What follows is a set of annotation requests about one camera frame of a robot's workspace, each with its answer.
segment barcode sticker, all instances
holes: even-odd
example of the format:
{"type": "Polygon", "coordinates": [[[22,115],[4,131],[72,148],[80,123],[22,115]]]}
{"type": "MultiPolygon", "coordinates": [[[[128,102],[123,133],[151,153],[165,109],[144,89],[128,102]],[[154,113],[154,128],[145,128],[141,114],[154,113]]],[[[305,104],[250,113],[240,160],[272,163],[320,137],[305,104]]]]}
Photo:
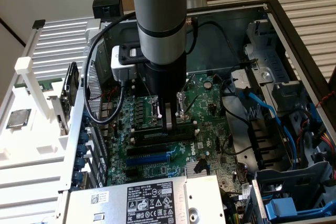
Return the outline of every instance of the barcode sticker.
{"type": "Polygon", "coordinates": [[[109,202],[109,191],[102,191],[98,194],[91,194],[91,204],[100,204],[109,202]]]}

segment blue pcie slot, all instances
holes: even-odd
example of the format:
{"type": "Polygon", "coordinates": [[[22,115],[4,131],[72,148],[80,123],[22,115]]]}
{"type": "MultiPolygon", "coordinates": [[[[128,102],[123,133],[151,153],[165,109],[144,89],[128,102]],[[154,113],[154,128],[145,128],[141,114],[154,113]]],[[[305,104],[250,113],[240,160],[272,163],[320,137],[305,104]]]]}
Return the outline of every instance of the blue pcie slot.
{"type": "Polygon", "coordinates": [[[155,154],[146,157],[129,158],[126,160],[127,166],[139,166],[155,163],[168,163],[170,161],[170,155],[167,153],[155,154]]]}

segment psu label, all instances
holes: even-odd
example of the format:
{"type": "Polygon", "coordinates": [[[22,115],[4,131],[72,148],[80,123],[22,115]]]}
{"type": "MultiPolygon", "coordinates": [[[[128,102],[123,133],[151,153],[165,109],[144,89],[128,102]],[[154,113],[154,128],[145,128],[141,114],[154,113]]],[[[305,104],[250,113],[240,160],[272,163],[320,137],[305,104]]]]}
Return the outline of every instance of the psu label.
{"type": "Polygon", "coordinates": [[[173,182],[127,189],[127,224],[174,224],[173,182]]]}

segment sticker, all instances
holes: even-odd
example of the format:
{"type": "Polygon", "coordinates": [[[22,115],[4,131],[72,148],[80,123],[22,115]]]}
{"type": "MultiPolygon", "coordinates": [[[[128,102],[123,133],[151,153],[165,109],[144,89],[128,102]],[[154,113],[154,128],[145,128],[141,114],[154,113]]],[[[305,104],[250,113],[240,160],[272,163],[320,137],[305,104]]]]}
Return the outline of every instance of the sticker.
{"type": "Polygon", "coordinates": [[[102,191],[98,194],[91,194],[91,204],[100,204],[109,202],[109,191],[102,191]]]}
{"type": "Polygon", "coordinates": [[[175,224],[172,182],[127,189],[126,224],[175,224]]]}
{"type": "Polygon", "coordinates": [[[244,200],[244,199],[247,199],[248,196],[250,195],[250,191],[251,191],[251,188],[252,188],[252,185],[250,186],[249,183],[244,183],[241,185],[242,187],[242,195],[239,195],[238,199],[239,200],[244,200]]]}

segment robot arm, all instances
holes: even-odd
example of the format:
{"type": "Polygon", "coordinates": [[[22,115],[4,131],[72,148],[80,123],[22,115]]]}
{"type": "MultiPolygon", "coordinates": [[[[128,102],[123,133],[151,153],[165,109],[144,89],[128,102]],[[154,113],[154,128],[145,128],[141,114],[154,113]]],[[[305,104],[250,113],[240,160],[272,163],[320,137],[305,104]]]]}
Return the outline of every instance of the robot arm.
{"type": "Polygon", "coordinates": [[[176,93],[186,77],[187,0],[134,0],[146,81],[159,97],[163,128],[176,128],[176,93]]]}

